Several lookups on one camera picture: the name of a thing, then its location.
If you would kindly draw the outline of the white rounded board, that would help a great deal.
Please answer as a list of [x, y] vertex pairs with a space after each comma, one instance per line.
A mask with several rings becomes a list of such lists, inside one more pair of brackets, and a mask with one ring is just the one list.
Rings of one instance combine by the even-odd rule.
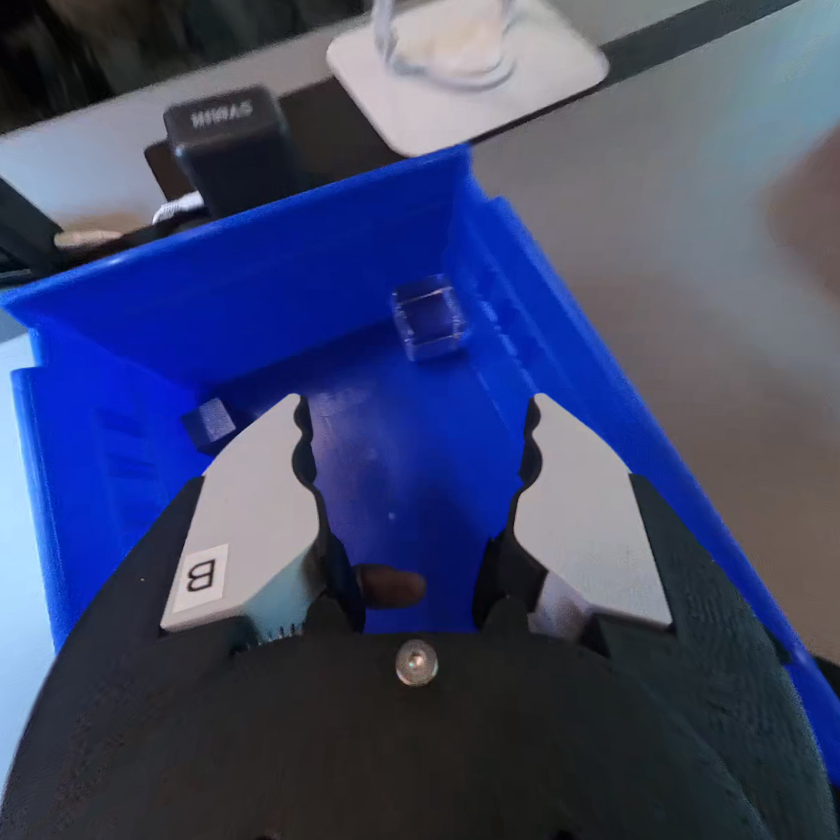
[[374, 1], [326, 58], [405, 157], [506, 128], [596, 88], [610, 71], [603, 51], [540, 1]]

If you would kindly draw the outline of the clear acrylic cube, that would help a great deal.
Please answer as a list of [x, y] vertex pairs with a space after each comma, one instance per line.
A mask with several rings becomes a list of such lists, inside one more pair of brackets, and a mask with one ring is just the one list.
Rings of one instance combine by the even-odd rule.
[[460, 354], [469, 321], [450, 277], [438, 273], [402, 283], [391, 293], [395, 330], [409, 361], [431, 363]]

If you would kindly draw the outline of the small grey box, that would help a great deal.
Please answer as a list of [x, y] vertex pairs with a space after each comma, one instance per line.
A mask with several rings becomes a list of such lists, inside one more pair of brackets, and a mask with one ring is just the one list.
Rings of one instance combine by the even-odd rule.
[[214, 218], [306, 188], [287, 118], [263, 85], [178, 102], [163, 121], [179, 168]]

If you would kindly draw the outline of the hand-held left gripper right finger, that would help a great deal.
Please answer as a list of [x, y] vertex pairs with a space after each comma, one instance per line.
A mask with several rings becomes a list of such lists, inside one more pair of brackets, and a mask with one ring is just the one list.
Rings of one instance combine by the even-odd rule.
[[513, 547], [537, 564], [532, 632], [579, 640], [597, 616], [664, 631], [673, 619], [631, 471], [547, 394], [529, 405], [526, 476], [512, 504]]

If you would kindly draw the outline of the small blue cube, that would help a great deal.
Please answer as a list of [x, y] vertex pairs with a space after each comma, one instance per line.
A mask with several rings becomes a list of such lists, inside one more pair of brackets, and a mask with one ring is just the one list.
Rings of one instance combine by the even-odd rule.
[[239, 432], [235, 413], [217, 396], [184, 413], [180, 421], [194, 448], [209, 457], [217, 456]]

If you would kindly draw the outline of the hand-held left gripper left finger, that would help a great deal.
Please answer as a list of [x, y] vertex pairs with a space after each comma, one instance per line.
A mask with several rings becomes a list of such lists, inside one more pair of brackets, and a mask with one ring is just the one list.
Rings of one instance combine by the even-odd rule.
[[162, 631], [244, 618], [258, 640], [302, 634], [327, 585], [308, 423], [305, 399], [289, 394], [205, 470]]

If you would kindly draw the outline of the blue plastic bin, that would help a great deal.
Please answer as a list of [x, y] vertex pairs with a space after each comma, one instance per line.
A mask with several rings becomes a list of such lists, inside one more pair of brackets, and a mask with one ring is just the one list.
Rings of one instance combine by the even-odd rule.
[[[407, 359], [399, 285], [444, 273], [456, 356]], [[370, 632], [468, 632], [471, 588], [548, 394], [645, 476], [790, 656], [838, 784], [838, 698], [570, 290], [465, 146], [322, 186], [2, 295], [35, 365], [11, 375], [50, 629], [60, 649], [208, 458], [180, 418], [248, 421], [309, 398], [318, 486], [353, 562], [427, 575], [425, 605]]]

